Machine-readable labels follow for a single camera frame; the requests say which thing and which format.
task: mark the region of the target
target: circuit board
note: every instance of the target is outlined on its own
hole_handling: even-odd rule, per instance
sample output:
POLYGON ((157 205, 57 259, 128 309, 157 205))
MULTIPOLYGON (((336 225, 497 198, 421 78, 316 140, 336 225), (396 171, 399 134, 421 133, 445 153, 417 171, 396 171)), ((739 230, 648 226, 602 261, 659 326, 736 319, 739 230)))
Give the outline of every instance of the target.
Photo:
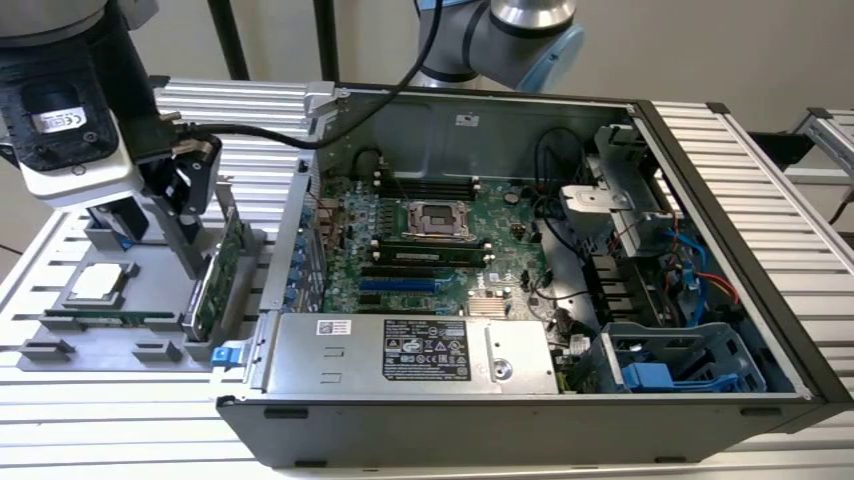
POLYGON ((189 307, 192 324, 199 325, 201 338, 207 337, 213 325, 223 318, 243 250, 243 234, 247 227, 240 221, 235 208, 228 210, 227 216, 219 251, 211 260, 208 272, 200 284, 201 294, 197 297, 193 295, 189 307))
MULTIPOLYGON (((475 314, 475 305, 484 305, 483 316, 512 320, 547 318, 552 306, 540 299, 530 301, 530 292, 521 288, 523 272, 527 271, 531 280, 538 278, 546 269, 546 259, 532 224, 531 202, 520 198, 520 191, 520 185, 488 180, 480 183, 473 200, 431 203, 429 200, 380 198, 372 186, 363 182, 351 182, 347 178, 328 180, 323 203, 339 208, 333 214, 327 213, 327 225, 321 228, 327 249, 323 311, 468 315, 475 314), (504 198, 507 194, 511 194, 509 202, 504 198), (375 238, 391 242, 412 240, 409 215, 415 211, 428 212, 419 210, 421 203, 432 205, 433 210, 451 205, 465 212, 467 238, 463 240, 471 237, 488 242, 493 258, 483 268, 432 268, 435 291, 365 292, 360 286, 364 285, 363 268, 373 265, 371 241, 375 238), (491 315, 496 305, 503 313, 491 315)), ((449 222, 433 223, 447 225, 449 222)))

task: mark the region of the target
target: black cable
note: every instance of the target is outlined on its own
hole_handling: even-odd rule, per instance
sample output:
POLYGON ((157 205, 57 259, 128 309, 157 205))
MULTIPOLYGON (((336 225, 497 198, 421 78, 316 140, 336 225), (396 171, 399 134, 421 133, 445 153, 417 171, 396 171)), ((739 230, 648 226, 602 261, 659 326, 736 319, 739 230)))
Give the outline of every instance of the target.
MULTIPOLYGON (((554 198, 548 198, 548 197, 540 197, 539 200, 536 200, 536 202, 534 202, 534 212, 536 213, 536 206, 540 204, 540 202, 543 200, 555 200, 554 198)), ((575 254, 575 256, 580 259, 582 258, 582 253, 578 251, 578 249, 570 244, 568 241, 566 241, 566 239, 560 236, 560 234, 558 233, 558 229, 554 227, 554 225, 551 224, 551 222, 548 221, 548 205, 546 205, 546 210, 543 211, 543 223, 546 224, 546 228, 548 228, 548 231, 551 232, 551 234, 554 235, 554 237, 558 239, 558 241, 560 242, 560 244, 567 248, 567 250, 570 250, 570 252, 572 252, 575 254)))
POLYGON ((359 175, 356 174, 356 167, 359 164, 359 157, 361 157, 361 154, 368 153, 368 152, 373 152, 376 153, 376 156, 381 158, 383 156, 383 151, 379 149, 379 147, 360 147, 359 150, 356 150, 356 153, 352 154, 352 162, 349 164, 349 179, 351 180, 356 180, 359 175))
MULTIPOLYGON (((580 150, 580 158, 578 159, 578 161, 583 162, 586 157, 584 143, 582 142, 580 137, 570 127, 563 127, 563 126, 551 127, 548 130, 540 133, 536 139, 536 143, 534 144, 534 184, 536 186, 539 186, 539 163, 542 160, 542 151, 546 150, 546 153, 550 153, 552 158, 558 157, 554 149, 551 149, 550 147, 546 147, 543 149, 543 142, 546 141, 546 137, 548 137, 548 135, 551 135, 555 132, 568 133, 572 139, 575 140, 575 142, 578 143, 578 148, 580 150)), ((543 184, 548 186, 548 162, 543 163, 543 184)))
POLYGON ((16 250, 16 249, 14 249, 14 248, 12 248, 12 247, 5 246, 5 245, 4 245, 4 244, 1 244, 1 243, 0 243, 0 249, 5 250, 5 251, 6 251, 6 252, 9 252, 9 253, 13 253, 13 254, 14 254, 14 255, 17 255, 18 257, 20 257, 21 255, 24 255, 24 252, 21 252, 20 250, 16 250))
POLYGON ((836 211, 832 212, 832 217, 830 217, 830 220, 827 220, 827 223, 830 223, 831 225, 836 223, 836 220, 839 220, 839 217, 842 216, 842 213, 844 212, 844 209, 847 206, 848 206, 848 202, 842 202, 839 204, 839 207, 836 208, 836 211))
POLYGON ((590 293, 590 291, 582 290, 580 292, 571 293, 570 295, 564 295, 562 297, 550 297, 550 296, 544 295, 543 292, 539 291, 539 283, 543 281, 543 277, 544 277, 544 275, 540 275, 536 278, 536 281, 534 282, 534 285, 531 286, 531 291, 536 294, 536 296, 539 298, 542 298, 544 300, 551 300, 551 301, 567 300, 567 299, 570 299, 572 297, 578 297, 579 295, 584 295, 584 294, 590 293))
POLYGON ((196 125, 195 123, 183 124, 179 125, 179 133, 184 135, 191 135, 193 133, 204 133, 209 135, 248 135, 251 137, 260 137, 265 138, 267 140, 272 140, 273 142, 284 143, 285 145, 303 150, 319 150, 323 147, 328 147, 345 135, 348 135, 356 128, 359 128, 359 126, 376 114, 376 112, 379 112, 381 108, 388 105, 388 103, 391 103, 397 94, 403 91, 403 89, 412 81, 412 78, 415 78, 415 75, 424 65, 424 60, 427 60, 427 55, 429 55, 429 50, 432 49, 432 44, 439 33, 441 8, 443 2, 439 1, 436 2, 436 8, 433 11, 432 23, 429 25, 429 33, 427 34, 424 47, 421 48, 417 59, 415 60, 415 64, 412 65, 412 68, 409 68, 407 74, 403 76, 400 83, 397 83, 397 85, 391 88, 385 96, 379 100, 379 102, 376 102, 373 107, 365 110, 361 116, 359 116, 356 120, 348 126, 345 126, 333 136, 323 138, 316 142, 309 142, 264 128, 231 123, 211 123, 205 125, 196 125))

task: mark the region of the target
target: capacitor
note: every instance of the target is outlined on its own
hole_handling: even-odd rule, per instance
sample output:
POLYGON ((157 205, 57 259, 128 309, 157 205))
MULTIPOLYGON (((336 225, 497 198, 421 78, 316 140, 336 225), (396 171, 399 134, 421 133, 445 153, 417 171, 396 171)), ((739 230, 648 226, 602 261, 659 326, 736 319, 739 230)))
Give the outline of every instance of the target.
POLYGON ((517 205, 517 204, 519 204, 519 200, 520 200, 520 199, 521 199, 521 198, 519 197, 519 194, 517 194, 517 193, 507 192, 507 193, 504 194, 504 203, 505 203, 507 205, 512 205, 512 206, 517 205))
POLYGON ((301 252, 293 252, 293 255, 291 255, 291 266, 301 267, 304 263, 305 255, 301 252))
POLYGON ((291 283, 299 282, 299 269, 297 268, 291 268, 291 270, 288 270, 288 282, 291 282, 291 283))
POLYGON ((293 302, 297 296, 299 296, 299 292, 296 291, 296 289, 288 287, 287 290, 284 291, 284 303, 293 302))

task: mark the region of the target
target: wire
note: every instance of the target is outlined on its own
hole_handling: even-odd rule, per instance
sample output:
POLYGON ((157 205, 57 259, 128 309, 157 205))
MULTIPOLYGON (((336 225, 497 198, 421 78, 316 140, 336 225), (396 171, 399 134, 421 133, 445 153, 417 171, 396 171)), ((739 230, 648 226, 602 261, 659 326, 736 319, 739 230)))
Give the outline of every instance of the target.
POLYGON ((1 243, 0 243, 0 249, 5 250, 5 251, 6 251, 6 252, 9 252, 9 253, 13 253, 13 254, 14 254, 14 255, 17 255, 18 257, 20 257, 21 255, 24 255, 24 252, 21 252, 20 250, 17 250, 17 249, 14 249, 14 248, 12 248, 12 247, 9 247, 9 246, 6 246, 6 245, 1 244, 1 243))
POLYGON ((316 206, 320 210, 328 210, 329 212, 333 212, 335 209, 332 207, 327 207, 325 205, 323 205, 323 202, 320 201, 320 199, 317 198, 317 196, 311 193, 309 191, 305 191, 305 193, 308 194, 308 196, 313 199, 316 206))
POLYGON ((732 297, 732 302, 738 304, 738 291, 735 290, 735 287, 732 286, 732 284, 727 282, 726 278, 719 277, 714 273, 703 273, 703 272, 696 272, 696 276, 711 280, 715 286, 718 287, 723 286, 726 288, 726 294, 730 297, 732 297))
POLYGON ((368 147, 360 147, 359 150, 356 150, 356 153, 352 154, 352 161, 349 162, 349 179, 351 180, 355 180, 359 177, 359 175, 356 174, 359 157, 361 157, 363 153, 368 153, 368 152, 373 152, 380 159, 383 158, 383 151, 379 149, 379 147, 375 147, 372 145, 368 147))
POLYGON ((727 296, 727 297, 734 298, 734 297, 732 297, 732 292, 730 292, 730 289, 728 289, 728 288, 726 288, 726 287, 724 287, 724 286, 723 286, 723 285, 722 285, 716 280, 710 280, 710 281, 708 281, 708 283, 711 283, 711 285, 712 285, 718 290, 720 290, 720 291, 726 294, 726 296, 727 296))
POLYGON ((427 34, 427 40, 424 41, 424 46, 417 55, 417 58, 415 59, 415 63, 412 64, 409 71, 403 76, 403 79, 400 80, 397 85, 395 85, 391 88, 385 96, 376 102, 376 104, 371 108, 368 108, 361 113, 361 115, 356 117, 356 120, 349 125, 343 127, 337 131, 337 133, 331 137, 327 137, 317 141, 311 142, 307 140, 300 140, 297 138, 293 138, 288 135, 284 135, 279 132, 273 132, 272 130, 267 130, 264 128, 253 127, 249 125, 232 124, 232 123, 211 123, 205 125, 196 125, 195 123, 188 123, 188 124, 179 125, 179 129, 180 129, 179 133, 185 135, 193 134, 193 133, 203 133, 209 135, 229 135, 229 134, 247 135, 251 137, 265 138, 267 140, 284 143, 285 145, 289 145, 291 147, 295 147, 303 150, 319 150, 323 147, 328 147, 335 142, 337 142, 345 135, 348 135, 356 128, 359 128, 359 126, 376 114, 376 112, 379 112, 383 109, 383 107, 391 103, 391 101, 395 99, 397 94, 403 91, 403 89, 407 87, 407 85, 412 81, 412 78, 415 78, 415 75, 417 74, 419 70, 421 69, 421 66, 424 65, 424 61, 427 60, 427 56, 429 55, 429 51, 432 49, 432 45, 436 40, 436 35, 439 33, 443 3, 444 3, 443 0, 436 2, 432 22, 429 25, 429 33, 427 34))
MULTIPOLYGON (((555 132, 567 132, 572 137, 572 139, 575 140, 575 142, 578 143, 578 147, 580 150, 580 158, 578 159, 579 164, 580 162, 583 162, 584 157, 587 156, 584 152, 584 143, 582 142, 578 134, 570 127, 563 127, 563 126, 551 127, 548 130, 540 133, 539 138, 536 139, 536 143, 534 145, 534 186, 536 188, 540 187, 540 183, 539 183, 539 163, 542 160, 540 152, 546 151, 546 153, 551 154, 552 158, 558 158, 558 154, 552 148, 550 147, 543 148, 543 141, 546 140, 546 137, 548 137, 548 135, 555 132)), ((543 163, 543 184, 546 187, 548 186, 548 163, 547 162, 543 163)))
POLYGON ((839 207, 836 207, 836 211, 832 212, 832 217, 830 217, 830 220, 827 220, 828 224, 834 224, 836 223, 836 220, 839 220, 839 217, 842 216, 842 213, 844 213, 844 209, 848 206, 848 202, 842 202, 839 204, 839 207))
POLYGON ((543 294, 543 292, 539 291, 539 284, 543 281, 543 277, 546 276, 546 274, 540 275, 539 277, 536 277, 536 281, 534 282, 534 285, 531 286, 531 291, 536 294, 536 296, 544 300, 551 300, 551 301, 558 301, 558 300, 567 300, 572 297, 578 297, 579 295, 584 295, 588 294, 590 291, 588 290, 582 290, 580 292, 575 292, 571 293, 570 295, 564 295, 562 297, 550 297, 547 295, 543 294))
POLYGON ((672 231, 675 232, 676 235, 674 235, 672 237, 672 248, 671 250, 675 252, 676 251, 676 245, 679 243, 679 215, 676 215, 676 211, 672 210, 672 231))
POLYGON ((667 230, 664 232, 666 235, 678 238, 679 241, 682 243, 684 243, 688 247, 691 247, 694 250, 696 250, 699 252, 699 258, 702 261, 702 265, 703 265, 703 271, 708 270, 708 255, 706 254, 706 248, 696 243, 694 240, 691 240, 686 235, 683 235, 682 233, 675 233, 672 230, 667 230))
POLYGON ((643 218, 640 218, 639 220, 635 220, 626 228, 623 228, 623 230, 614 236, 614 238, 611 239, 610 243, 608 243, 608 253, 611 253, 614 251, 614 248, 616 247, 616 242, 619 241, 619 237, 622 237, 626 232, 628 230, 632 229, 632 227, 635 227, 640 222, 643 221, 643 218))
POLYGON ((534 296, 534 294, 528 295, 528 301, 526 302, 528 304, 528 312, 531 312, 531 315, 534 315, 534 318, 536 318, 540 322, 546 322, 548 324, 551 324, 551 319, 550 318, 544 318, 543 316, 540 316, 539 313, 536 313, 534 311, 534 306, 531 305, 531 297, 534 296))
MULTIPOLYGON (((536 200, 536 202, 534 202, 534 207, 531 208, 531 210, 534 210, 534 212, 536 212, 536 207, 540 205, 540 203, 543 201, 548 201, 548 200, 555 200, 558 201, 555 198, 548 198, 546 196, 540 196, 540 198, 536 200)), ((548 221, 548 206, 546 206, 546 210, 543 211, 543 223, 546 224, 546 228, 548 228, 548 231, 551 232, 551 234, 554 235, 554 237, 558 239, 558 241, 560 242, 560 244, 567 248, 567 250, 570 252, 572 252, 575 254, 575 256, 579 258, 582 258, 582 253, 578 251, 578 248, 575 248, 572 246, 572 244, 560 236, 560 234, 558 233, 558 229, 555 228, 555 226, 551 224, 551 222, 548 221)))
POLYGON ((558 239, 558 241, 560 242, 560 244, 566 247, 566 249, 572 252, 575 254, 575 256, 580 259, 582 258, 582 253, 578 251, 578 249, 570 245, 570 242, 567 242, 563 237, 560 236, 560 234, 558 233, 558 230, 555 229, 555 227, 551 225, 551 222, 548 221, 548 217, 543 217, 543 223, 546 224, 546 228, 548 228, 548 231, 551 232, 551 234, 554 235, 554 237, 558 239))

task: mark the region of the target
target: blue latch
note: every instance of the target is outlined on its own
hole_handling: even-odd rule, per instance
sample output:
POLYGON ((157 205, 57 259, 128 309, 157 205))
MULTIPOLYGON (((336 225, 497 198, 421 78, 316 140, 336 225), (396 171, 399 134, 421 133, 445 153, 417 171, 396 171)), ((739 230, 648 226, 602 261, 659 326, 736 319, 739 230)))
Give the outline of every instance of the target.
POLYGON ((240 356, 243 348, 240 347, 216 347, 211 354, 211 366, 213 367, 241 367, 240 356))
POLYGON ((632 363, 623 367, 626 387, 635 393, 692 392, 720 393, 739 391, 738 374, 719 375, 708 381, 674 381, 663 363, 632 363))

